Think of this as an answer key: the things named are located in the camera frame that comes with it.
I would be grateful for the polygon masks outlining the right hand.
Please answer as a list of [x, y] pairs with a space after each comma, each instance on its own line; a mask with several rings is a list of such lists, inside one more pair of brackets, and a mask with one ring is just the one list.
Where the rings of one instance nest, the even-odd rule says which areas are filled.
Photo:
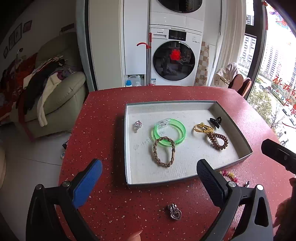
[[290, 178], [292, 195], [277, 207], [273, 227], [278, 227], [273, 240], [295, 240], [295, 178]]

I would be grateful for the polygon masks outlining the left hand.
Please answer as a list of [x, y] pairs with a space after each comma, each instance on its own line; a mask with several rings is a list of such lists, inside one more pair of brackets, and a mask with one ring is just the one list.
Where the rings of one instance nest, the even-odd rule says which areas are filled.
[[142, 239], [141, 239], [141, 236], [140, 236], [141, 233], [142, 233], [142, 230], [139, 230], [139, 231], [137, 231], [137, 232], [131, 234], [131, 235], [128, 237], [127, 241], [141, 241], [141, 240], [142, 240]]

